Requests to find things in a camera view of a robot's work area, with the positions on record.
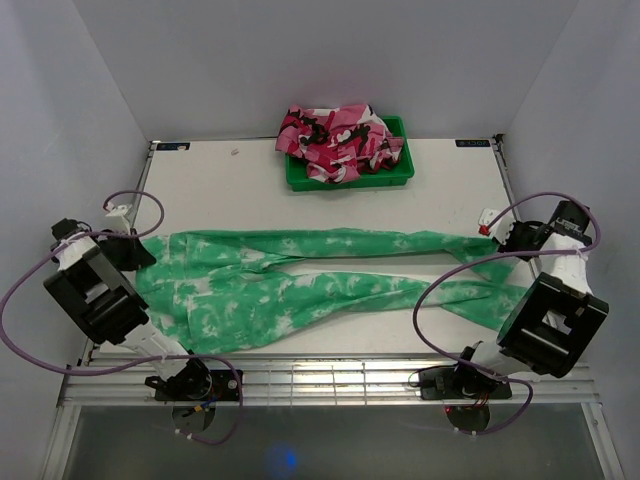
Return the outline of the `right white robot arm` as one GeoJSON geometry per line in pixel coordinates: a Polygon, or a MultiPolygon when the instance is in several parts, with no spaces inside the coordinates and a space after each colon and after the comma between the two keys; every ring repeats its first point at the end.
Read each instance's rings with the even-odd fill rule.
{"type": "Polygon", "coordinates": [[[533,372],[566,376],[577,363],[609,313],[609,305],[588,285],[584,249],[590,219],[575,202],[562,200],[547,222],[521,222],[485,209],[479,232],[496,242],[499,251],[516,252],[528,261],[529,251],[562,250],[567,254],[543,261],[544,269],[501,327],[494,343],[467,347],[466,362],[451,375],[454,390],[474,397],[488,384],[485,368],[498,376],[533,372]]]}

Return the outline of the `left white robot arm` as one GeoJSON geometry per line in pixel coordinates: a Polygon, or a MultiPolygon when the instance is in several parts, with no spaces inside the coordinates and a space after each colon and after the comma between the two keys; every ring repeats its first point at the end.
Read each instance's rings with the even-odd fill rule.
{"type": "Polygon", "coordinates": [[[145,384],[159,398],[186,401],[210,397],[210,370],[191,351],[156,328],[148,304],[125,277],[156,263],[136,232],[89,234],[86,223],[64,218],[51,227],[57,272],[45,289],[94,343],[106,342],[151,357],[156,371],[145,384]]]}

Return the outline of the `green white tie-dye trousers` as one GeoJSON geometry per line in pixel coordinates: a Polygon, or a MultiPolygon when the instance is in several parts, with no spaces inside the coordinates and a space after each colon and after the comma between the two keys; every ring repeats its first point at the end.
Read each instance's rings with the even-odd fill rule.
{"type": "Polygon", "coordinates": [[[486,238],[432,231],[361,229],[186,231],[144,241],[156,264],[135,287],[153,324],[197,353],[271,345],[342,312],[442,307],[499,330],[524,296],[508,283],[511,260],[486,238]],[[474,272],[437,287],[400,276],[359,272],[291,274],[288,264],[330,258],[447,253],[474,272]]]}

